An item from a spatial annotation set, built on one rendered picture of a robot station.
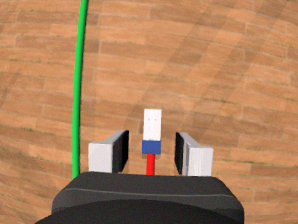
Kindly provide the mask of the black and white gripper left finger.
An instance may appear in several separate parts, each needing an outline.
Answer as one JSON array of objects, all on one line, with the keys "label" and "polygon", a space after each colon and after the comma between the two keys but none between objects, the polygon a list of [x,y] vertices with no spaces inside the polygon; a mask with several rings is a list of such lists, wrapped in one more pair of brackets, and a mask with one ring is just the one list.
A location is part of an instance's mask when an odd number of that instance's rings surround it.
[{"label": "black and white gripper left finger", "polygon": [[89,143],[89,171],[122,172],[128,161],[129,130],[118,130],[104,141]]}]

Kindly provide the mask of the green cable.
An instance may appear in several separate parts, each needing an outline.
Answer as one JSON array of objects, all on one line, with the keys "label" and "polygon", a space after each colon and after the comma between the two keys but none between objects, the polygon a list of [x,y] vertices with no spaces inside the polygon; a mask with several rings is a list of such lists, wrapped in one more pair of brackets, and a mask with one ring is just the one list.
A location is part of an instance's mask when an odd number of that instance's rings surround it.
[{"label": "green cable", "polygon": [[73,113],[72,113],[72,172],[73,179],[80,174],[80,104],[81,82],[85,28],[87,18],[88,0],[81,0],[73,86]]}]

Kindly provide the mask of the red patch cord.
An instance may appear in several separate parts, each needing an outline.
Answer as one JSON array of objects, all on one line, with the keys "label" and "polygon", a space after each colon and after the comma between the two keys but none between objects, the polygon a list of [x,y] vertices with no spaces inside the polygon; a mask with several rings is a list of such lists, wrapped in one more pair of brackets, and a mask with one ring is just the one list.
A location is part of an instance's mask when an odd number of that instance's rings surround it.
[{"label": "red patch cord", "polygon": [[155,154],[147,154],[146,175],[154,175],[154,170],[155,170]]}]

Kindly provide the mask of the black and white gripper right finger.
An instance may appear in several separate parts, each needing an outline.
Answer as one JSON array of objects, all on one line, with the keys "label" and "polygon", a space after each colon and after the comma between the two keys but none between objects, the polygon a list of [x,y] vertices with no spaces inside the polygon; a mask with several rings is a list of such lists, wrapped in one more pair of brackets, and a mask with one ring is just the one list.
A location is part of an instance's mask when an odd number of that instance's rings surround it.
[{"label": "black and white gripper right finger", "polygon": [[212,176],[214,149],[201,146],[186,132],[176,132],[175,164],[179,175]]}]

